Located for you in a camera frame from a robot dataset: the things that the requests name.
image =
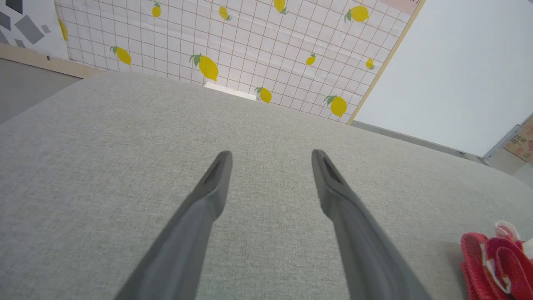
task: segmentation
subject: red fabric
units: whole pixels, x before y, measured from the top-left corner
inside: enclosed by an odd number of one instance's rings
[[[475,291],[475,286],[472,282],[472,278],[470,277],[468,269],[466,268],[466,262],[461,263],[461,270],[463,270],[463,274],[465,275],[466,288],[468,289],[469,300],[480,300],[478,292]]]
[[[506,286],[502,277],[511,281],[511,296],[503,292],[483,266],[481,245],[484,244],[486,260],[493,259],[496,277]],[[491,238],[468,232],[461,238],[465,261],[461,269],[468,287],[469,300],[533,300],[533,263],[522,251],[522,242]]]
[[[493,258],[496,276],[511,281],[511,294],[516,300],[533,300],[533,264],[522,250],[506,239],[492,238],[486,243],[488,259]]]
[[[461,248],[465,257],[464,263],[471,282],[469,299],[509,300],[509,296],[496,285],[487,269],[483,266],[480,245],[487,241],[488,239],[484,234],[475,232],[465,233],[461,238]]]

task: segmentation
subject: lemon pattern wallpaper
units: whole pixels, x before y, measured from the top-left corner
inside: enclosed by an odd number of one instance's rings
[[[211,82],[346,123],[410,19],[411,0],[56,0],[69,58]]]

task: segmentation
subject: fabric upholstery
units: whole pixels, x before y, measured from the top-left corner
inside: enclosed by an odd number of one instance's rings
[[[459,240],[533,190],[331,120],[138,74],[82,80],[0,125],[0,294],[112,299],[218,152],[233,152],[197,299],[347,299],[311,151],[323,149],[434,300],[466,298]]]

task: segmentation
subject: yellow lemon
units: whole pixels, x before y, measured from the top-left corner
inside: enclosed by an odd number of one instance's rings
[[[266,103],[269,103],[270,100],[272,100],[272,94],[269,90],[264,88],[255,88],[255,91],[259,96],[261,96],[261,100],[265,101]]]
[[[111,48],[109,48],[109,50],[111,50],[114,54],[117,55],[118,59],[120,59],[121,62],[127,64],[127,65],[131,65],[132,64],[132,58],[130,56],[130,54],[128,52],[126,52],[126,50],[120,48],[120,47],[117,47],[117,46],[111,46]]]
[[[328,101],[328,105],[331,104],[332,113],[339,117],[342,117],[348,107],[346,101],[337,95],[328,96],[324,101]]]
[[[368,18],[370,18],[368,9],[362,5],[358,5],[348,11],[348,13],[344,16],[344,22],[346,22],[347,19],[349,21],[353,19],[356,22],[363,22]]]
[[[65,41],[68,41],[68,30],[67,30],[67,26],[65,26],[65,24],[63,23],[63,21],[61,21],[60,19],[59,20],[59,27],[61,27],[61,32],[63,33],[63,39]]]
[[[207,56],[200,54],[193,54],[189,58],[189,62],[193,62],[195,66],[200,68],[200,72],[208,79],[216,81],[216,78],[219,76],[219,68],[216,66],[215,62]]]
[[[314,63],[314,60],[317,57],[314,55],[314,53],[311,53],[311,56],[307,58],[307,61],[305,62],[306,65],[311,66]]]
[[[157,1],[154,1],[154,8],[152,9],[152,16],[154,18],[159,18],[161,15],[161,5]]]
[[[289,12],[285,6],[285,0],[274,0],[274,7],[279,13],[287,14]]]
[[[374,60],[372,58],[369,58],[367,60],[367,68],[370,70],[373,70],[376,66],[374,66]]]
[[[231,20],[231,16],[228,14],[228,10],[222,5],[219,8],[219,15],[222,19],[226,21]]]

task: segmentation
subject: wooden frame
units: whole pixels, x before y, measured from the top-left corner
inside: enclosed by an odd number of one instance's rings
[[[411,16],[411,18],[407,22],[405,28],[403,29],[402,33],[400,34],[400,37],[398,38],[398,41],[396,42],[394,47],[392,47],[391,53],[389,54],[387,59],[385,59],[385,62],[381,66],[381,69],[379,69],[379,71],[377,72],[376,78],[374,78],[374,81],[372,81],[372,83],[368,87],[368,90],[365,93],[365,95],[363,96],[363,98],[361,99],[361,102],[357,106],[356,111],[353,112],[352,117],[348,120],[348,122],[346,122],[346,124],[350,125],[353,122],[353,119],[355,119],[357,113],[361,110],[361,107],[363,106],[363,104],[365,103],[366,99],[368,98],[368,95],[372,92],[372,89],[374,88],[374,86],[376,85],[376,82],[381,77],[381,74],[383,73],[383,70],[385,70],[385,68],[389,64],[389,61],[391,61],[392,57],[396,53],[396,50],[398,49],[398,47],[400,46],[401,42],[403,41],[403,38],[405,37],[405,35],[409,31],[409,29],[411,28],[411,25],[413,25],[413,22],[415,21],[416,17],[418,16],[418,13],[422,9],[422,6],[424,6],[425,2],[426,2],[426,0],[420,0],[418,6],[416,7],[415,11],[413,12],[413,15]]]
[[[70,60],[54,58],[34,50],[6,44],[0,44],[0,58],[78,78],[87,78],[104,72]]]

